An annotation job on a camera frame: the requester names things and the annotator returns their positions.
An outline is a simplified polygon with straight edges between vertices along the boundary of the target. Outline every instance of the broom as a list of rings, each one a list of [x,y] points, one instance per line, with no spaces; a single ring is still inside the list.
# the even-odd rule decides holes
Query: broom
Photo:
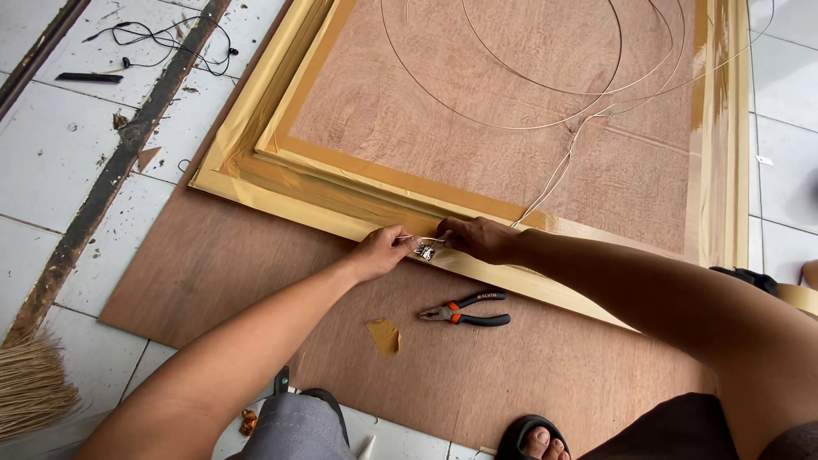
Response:
[[[78,403],[57,350],[45,335],[0,346],[0,440],[51,425]]]

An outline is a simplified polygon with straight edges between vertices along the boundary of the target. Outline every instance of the person's right hand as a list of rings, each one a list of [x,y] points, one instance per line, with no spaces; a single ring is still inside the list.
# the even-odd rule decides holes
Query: person's right hand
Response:
[[[467,221],[447,217],[438,225],[438,238],[450,230],[447,244],[483,262],[509,264],[515,256],[519,230],[484,217]]]

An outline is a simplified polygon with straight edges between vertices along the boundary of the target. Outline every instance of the orange and black pliers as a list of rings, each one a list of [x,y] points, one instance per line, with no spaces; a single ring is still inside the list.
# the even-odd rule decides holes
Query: orange and black pliers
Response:
[[[463,300],[450,300],[445,305],[428,309],[424,312],[418,313],[418,318],[427,321],[449,321],[453,324],[471,324],[472,326],[505,326],[511,322],[511,316],[508,314],[501,314],[492,316],[490,318],[481,318],[478,316],[469,316],[461,313],[461,309],[468,307],[471,304],[480,302],[482,300],[505,300],[506,293],[504,291],[483,291],[477,294],[470,295]]]

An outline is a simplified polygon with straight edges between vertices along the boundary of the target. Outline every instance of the small metal clip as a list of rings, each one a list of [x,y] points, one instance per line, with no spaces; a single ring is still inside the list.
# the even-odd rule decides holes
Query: small metal clip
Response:
[[[428,262],[432,259],[432,257],[434,257],[434,249],[432,249],[432,246],[421,244],[420,246],[417,246],[417,249],[415,249],[415,254],[423,257]]]

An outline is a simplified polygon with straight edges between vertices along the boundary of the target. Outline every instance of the foot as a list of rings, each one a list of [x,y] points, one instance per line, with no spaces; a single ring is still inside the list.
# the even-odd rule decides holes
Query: foot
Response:
[[[522,450],[524,454],[542,460],[571,460],[562,441],[553,440],[548,430],[542,426],[533,428],[526,434]]]

